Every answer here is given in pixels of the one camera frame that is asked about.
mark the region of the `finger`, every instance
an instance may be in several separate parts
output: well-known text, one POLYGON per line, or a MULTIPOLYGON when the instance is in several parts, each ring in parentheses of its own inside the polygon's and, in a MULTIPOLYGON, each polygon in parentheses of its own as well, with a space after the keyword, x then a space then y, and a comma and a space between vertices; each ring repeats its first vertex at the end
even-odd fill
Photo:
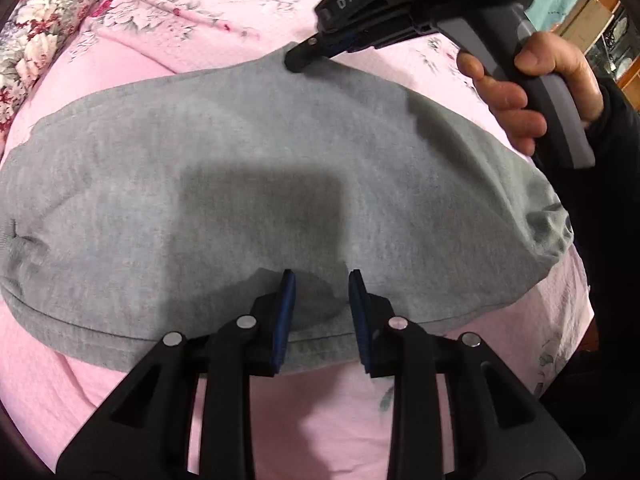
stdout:
POLYGON ((484 76, 474 80, 474 86, 482 101, 493 110, 519 110, 527 106, 527 93, 516 83, 484 76))
POLYGON ((477 57, 461 50, 458 53, 457 61, 458 70, 460 70, 462 75, 470 77, 473 80, 484 77, 484 67, 477 57))
POLYGON ((519 152, 531 156, 535 150, 534 139, 546 133, 546 120, 542 114, 533 110, 492 110, 492 113, 511 145, 519 152))
POLYGON ((594 121, 602 113, 602 94, 589 63, 575 45, 550 32, 537 32, 515 57, 516 67, 527 75, 558 72, 566 81, 580 117, 594 121))

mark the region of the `floral pillow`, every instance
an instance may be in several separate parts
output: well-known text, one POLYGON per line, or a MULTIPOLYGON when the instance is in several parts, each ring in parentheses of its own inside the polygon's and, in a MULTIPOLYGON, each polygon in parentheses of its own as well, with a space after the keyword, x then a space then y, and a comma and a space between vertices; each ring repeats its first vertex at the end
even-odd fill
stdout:
POLYGON ((0 155, 14 115, 97 0, 20 0, 0 32, 0 155))

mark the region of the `wooden furniture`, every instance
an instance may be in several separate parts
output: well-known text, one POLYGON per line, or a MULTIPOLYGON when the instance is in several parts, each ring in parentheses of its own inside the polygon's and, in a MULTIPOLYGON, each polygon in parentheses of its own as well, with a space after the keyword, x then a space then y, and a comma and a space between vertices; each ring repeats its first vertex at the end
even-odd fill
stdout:
POLYGON ((633 108, 640 111, 640 56, 636 57, 631 68, 620 78, 618 86, 622 88, 633 108))
MULTIPOLYGON (((555 33, 586 54, 609 27, 619 6, 620 0, 578 0, 555 33)), ((619 79, 618 86, 635 110, 640 110, 640 56, 619 79)))

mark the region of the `gray fabric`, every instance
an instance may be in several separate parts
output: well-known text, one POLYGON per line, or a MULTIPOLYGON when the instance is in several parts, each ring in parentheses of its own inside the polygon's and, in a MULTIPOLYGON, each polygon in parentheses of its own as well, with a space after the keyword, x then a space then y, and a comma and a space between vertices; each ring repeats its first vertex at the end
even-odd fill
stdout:
POLYGON ((43 343, 126 370, 298 275, 288 370, 356 358, 348 270, 442 332, 513 303, 572 241, 543 175, 440 105, 284 51, 44 118, 0 172, 2 294, 43 343))

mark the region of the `handheld tool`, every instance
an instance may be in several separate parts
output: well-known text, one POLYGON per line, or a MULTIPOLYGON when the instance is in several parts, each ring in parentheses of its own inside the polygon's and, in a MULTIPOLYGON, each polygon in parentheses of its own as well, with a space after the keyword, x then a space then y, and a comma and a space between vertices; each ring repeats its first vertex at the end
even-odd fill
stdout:
POLYGON ((359 270, 349 302, 360 360, 371 377, 393 376, 387 480, 577 480, 580 452, 475 333, 455 341, 396 316, 367 293, 359 270), (443 474, 436 374, 447 380, 456 469, 443 474))
POLYGON ((301 72, 318 57, 383 48, 441 32, 476 56, 496 79, 521 85, 528 107, 542 113, 547 132, 536 143, 537 164, 590 168, 595 164, 580 115, 557 73, 530 77, 513 59, 536 31, 524 9, 533 0, 322 0, 318 33, 290 50, 285 65, 301 72))
POLYGON ((169 332, 112 391, 63 451, 65 480, 254 480, 249 376, 280 370, 296 301, 286 270, 274 294, 216 333, 188 340, 169 332), (208 377, 200 474, 187 471, 200 374, 208 377))

